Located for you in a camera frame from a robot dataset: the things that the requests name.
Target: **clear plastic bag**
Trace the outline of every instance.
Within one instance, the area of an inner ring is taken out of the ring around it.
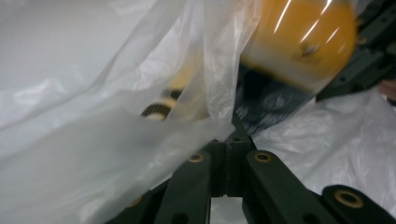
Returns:
[[[359,189],[396,217],[396,114],[376,90],[307,105],[256,134],[309,189]]]
[[[259,4],[0,0],[0,223],[103,223],[227,135]]]

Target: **yellow object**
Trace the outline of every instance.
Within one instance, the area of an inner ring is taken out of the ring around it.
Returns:
[[[354,18],[347,0],[263,0],[241,64],[318,93],[352,54]]]

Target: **plastic sheet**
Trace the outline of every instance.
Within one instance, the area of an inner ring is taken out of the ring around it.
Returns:
[[[396,217],[396,114],[376,90],[307,105],[253,136],[309,189],[359,189]]]
[[[227,135],[257,8],[0,0],[0,223],[103,223]],[[141,118],[186,72],[168,119]]]

